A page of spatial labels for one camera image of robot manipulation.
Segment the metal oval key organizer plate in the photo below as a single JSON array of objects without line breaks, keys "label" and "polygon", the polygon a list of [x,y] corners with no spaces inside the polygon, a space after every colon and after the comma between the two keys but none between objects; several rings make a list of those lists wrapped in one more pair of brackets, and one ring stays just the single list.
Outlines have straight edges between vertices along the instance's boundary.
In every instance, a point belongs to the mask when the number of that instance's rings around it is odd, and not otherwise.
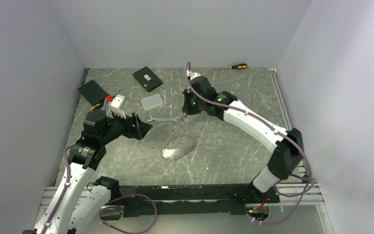
[{"label": "metal oval key organizer plate", "polygon": [[[171,149],[170,145],[173,141],[184,138],[184,142],[181,143],[180,146]],[[175,161],[178,160],[196,148],[196,140],[187,134],[184,133],[174,133],[171,134],[165,141],[161,151],[163,158],[168,161]]]}]

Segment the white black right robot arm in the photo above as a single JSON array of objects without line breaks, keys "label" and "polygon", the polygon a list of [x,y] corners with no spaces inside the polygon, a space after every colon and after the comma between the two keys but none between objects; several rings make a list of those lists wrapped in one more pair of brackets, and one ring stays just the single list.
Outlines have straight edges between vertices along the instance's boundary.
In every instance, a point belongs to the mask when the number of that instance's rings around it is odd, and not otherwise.
[{"label": "white black right robot arm", "polygon": [[199,73],[186,71],[187,85],[183,91],[183,114],[206,112],[240,128],[271,152],[266,167],[252,180],[249,197],[261,202],[268,191],[281,180],[286,180],[302,161],[302,136],[297,129],[290,131],[277,126],[247,108],[227,91],[218,93],[209,80]]}]

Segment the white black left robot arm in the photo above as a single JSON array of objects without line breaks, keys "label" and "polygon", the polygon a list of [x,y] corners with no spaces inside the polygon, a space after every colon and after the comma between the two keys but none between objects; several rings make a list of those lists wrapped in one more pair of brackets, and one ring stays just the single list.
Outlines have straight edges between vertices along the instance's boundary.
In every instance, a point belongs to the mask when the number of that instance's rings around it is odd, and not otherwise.
[{"label": "white black left robot arm", "polygon": [[152,125],[131,116],[107,116],[103,110],[87,113],[81,137],[63,152],[65,172],[48,208],[41,219],[25,234],[80,234],[106,203],[120,199],[119,181],[102,176],[89,195],[79,202],[84,188],[106,154],[106,145],[119,137],[142,140]]}]

